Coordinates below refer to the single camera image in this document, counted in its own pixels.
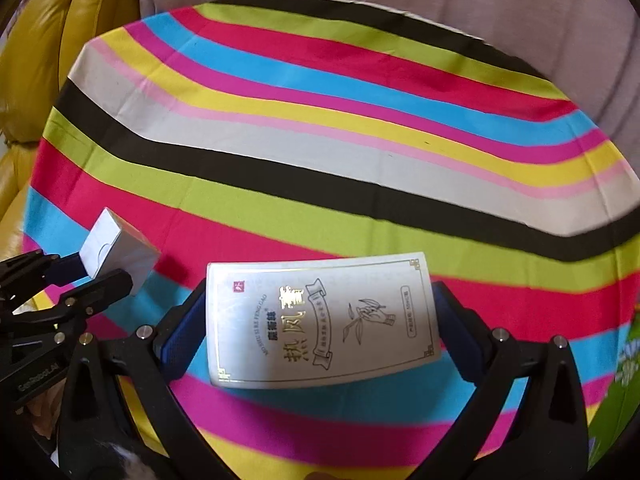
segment black stripe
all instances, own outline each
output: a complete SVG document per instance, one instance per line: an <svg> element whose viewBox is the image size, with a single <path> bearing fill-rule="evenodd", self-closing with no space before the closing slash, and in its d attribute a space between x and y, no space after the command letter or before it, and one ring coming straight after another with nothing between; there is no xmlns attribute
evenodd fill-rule
<svg viewBox="0 0 640 480"><path fill-rule="evenodd" d="M482 40L443 27L410 18L398 12L365 4L334 0L217 0L215 3L282 10L326 20L359 23L390 32L402 38L437 46L513 72L546 79L519 57L508 56Z"/></svg>
<svg viewBox="0 0 640 480"><path fill-rule="evenodd" d="M56 108L93 142L128 162L563 262L605 253L640 231L640 206L611 224L561 237L378 184L259 158L155 142L113 119L72 81L67 81Z"/></svg>

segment pink stripe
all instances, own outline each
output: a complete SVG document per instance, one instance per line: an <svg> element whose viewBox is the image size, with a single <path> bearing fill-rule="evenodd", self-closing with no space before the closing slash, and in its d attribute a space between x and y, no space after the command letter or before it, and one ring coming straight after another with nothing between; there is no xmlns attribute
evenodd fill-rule
<svg viewBox="0 0 640 480"><path fill-rule="evenodd" d="M339 41L219 22L206 18L193 7L171 14L194 34L218 44L489 114L543 122L577 110L568 100L500 88Z"/></svg>
<svg viewBox="0 0 640 480"><path fill-rule="evenodd" d="M40 153L41 162L31 181L35 190L86 229L91 228L105 207L124 219L135 219L136 227L161 250L156 270L187 288L197 286L209 262L335 257L225 226L108 186L82 171L46 140L40 143ZM53 173L56 179L52 181L48 176ZM523 340L546 341L556 333L575 339L629 321L640 272L583 294L443 279L463 304L476 310L490 326L504 326Z"/></svg>
<svg viewBox="0 0 640 480"><path fill-rule="evenodd" d="M104 315L90 319L90 330L99 338L126 336ZM583 385L588 406L602 400L611 380L609 375ZM203 430L260 452L325 466L416 465L450 427L449 423L379 426L284 415L280 410L238 399L189 374L174 381L171 388L191 420ZM500 447L513 417L513 411L500 415L482 452Z"/></svg>
<svg viewBox="0 0 640 480"><path fill-rule="evenodd" d="M217 72L194 62L180 52L172 49L172 47L159 39L143 22L132 23L127 25L125 28L134 40L147 49L151 54L156 56L163 64L171 67L176 72L183 74L188 79L197 82L206 88L238 96L267 100L277 99L283 102L322 107L357 114L389 123L401 124L409 128L414 128L415 130L429 132L446 139L455 140L462 144L468 144L472 147L476 147L479 144L484 145L484 141L487 141L492 145L495 143L502 144L503 146L509 146L508 144L503 144L493 140L489 141L484 137L463 132L462 130L451 128L450 126L428 120L427 118L393 110L392 108L383 108L367 103L321 94L312 94L310 92L303 92L299 90L276 88L262 83L247 81L222 72ZM599 142L606 140L606 137L601 132L593 135L600 139Z"/></svg>
<svg viewBox="0 0 640 480"><path fill-rule="evenodd" d="M485 170L484 168L478 168L473 164L467 164L466 162L454 160L453 158L439 155L437 153L426 152L425 150L413 148L411 146L407 146L398 142L392 142L391 140L361 135L354 132L349 132L347 130L339 130L338 128L321 126L319 124L301 123L297 121L269 118L258 115L219 112L216 110L207 110L206 108L198 108L179 101L164 89L155 85L155 83L153 83L152 81L145 79L144 76L140 75L132 67L121 60L120 57L117 56L117 54L114 53L114 51L111 50L111 48L101 38L93 40L91 46L98 53L100 53L101 56L104 57L105 61L109 65L113 66L114 69L116 69L122 76L129 79L149 98L155 100L156 102L158 102L158 104L161 104L172 112L187 117L238 122L244 124L253 124L255 126L268 126L272 128L279 128L283 130L290 130L299 133L327 137L335 140L340 140L342 142L350 142L351 144L357 144L360 146L377 148L379 150L397 153L399 155L422 160L430 164L435 164L440 167L468 174L469 176L491 182L492 184L496 184L498 186L508 187L532 198L566 198L602 186L605 182L611 180L619 174L625 173L625 165L621 160L613 164L606 170L596 174L595 176L592 176L575 184L567 184L565 186L555 187L528 186L521 182L511 180L501 174ZM582 142L583 140L589 142L590 139L600 136L601 134L602 133L599 130L592 130L590 133L586 134L586 139L584 137L581 137L579 140L580 142Z"/></svg>

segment leaf illustration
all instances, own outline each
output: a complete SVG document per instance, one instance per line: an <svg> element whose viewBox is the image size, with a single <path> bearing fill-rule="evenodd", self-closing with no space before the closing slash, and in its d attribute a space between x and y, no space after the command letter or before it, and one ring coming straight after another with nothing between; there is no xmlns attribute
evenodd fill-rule
<svg viewBox="0 0 640 480"><path fill-rule="evenodd" d="M372 306L373 308L380 308L380 304L376 300L359 300L367 306Z"/></svg>
<svg viewBox="0 0 640 480"><path fill-rule="evenodd" d="M362 344L362 320L358 320L356 323L356 339L358 340L358 344Z"/></svg>

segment green stripe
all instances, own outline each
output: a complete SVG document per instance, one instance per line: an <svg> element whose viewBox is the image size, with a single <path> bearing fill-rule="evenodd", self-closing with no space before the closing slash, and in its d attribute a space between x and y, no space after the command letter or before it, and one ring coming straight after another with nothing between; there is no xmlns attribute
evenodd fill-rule
<svg viewBox="0 0 640 480"><path fill-rule="evenodd" d="M286 32L306 38L339 41L374 52L392 54L401 59L418 62L499 88L549 99L567 99L553 83L545 79L512 72L463 57L443 48L419 43L358 23L225 4L201 4L195 9L210 20Z"/></svg>
<svg viewBox="0 0 640 480"><path fill-rule="evenodd" d="M430 272L439 276L578 293L609 285L640 267L640 235L600 256L563 263L125 162L94 144L55 108L45 138L109 186L327 253L366 256L424 251Z"/></svg>

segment chinese character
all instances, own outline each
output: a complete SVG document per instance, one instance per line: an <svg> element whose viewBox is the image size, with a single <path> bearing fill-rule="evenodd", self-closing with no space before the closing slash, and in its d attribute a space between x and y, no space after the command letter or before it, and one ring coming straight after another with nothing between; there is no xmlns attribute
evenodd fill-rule
<svg viewBox="0 0 640 480"><path fill-rule="evenodd" d="M291 316L280 316L282 320L282 331L283 332L302 332L305 331L302 329L302 325L300 325L300 321L303 317L305 317L306 311L297 312L296 314L292 314Z"/></svg>
<svg viewBox="0 0 640 480"><path fill-rule="evenodd" d="M301 288L291 288L289 285L280 287L280 303L282 307L293 308L295 305L303 305L305 301L302 299L304 290Z"/></svg>
<svg viewBox="0 0 640 480"><path fill-rule="evenodd" d="M299 359L309 361L306 356L306 339L298 341L297 339L291 343L284 343L284 358L288 359L290 363L297 363Z"/></svg>

